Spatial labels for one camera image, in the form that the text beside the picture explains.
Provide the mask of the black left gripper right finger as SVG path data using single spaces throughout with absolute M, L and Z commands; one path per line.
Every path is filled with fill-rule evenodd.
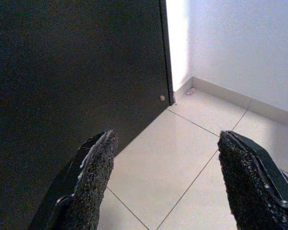
M 288 177 L 269 153 L 236 132 L 221 131 L 219 161 L 239 230 L 288 230 Z

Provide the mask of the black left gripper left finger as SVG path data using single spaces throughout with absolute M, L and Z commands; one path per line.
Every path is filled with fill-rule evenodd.
M 114 130 L 87 139 L 52 181 L 28 228 L 97 229 L 117 149 Z

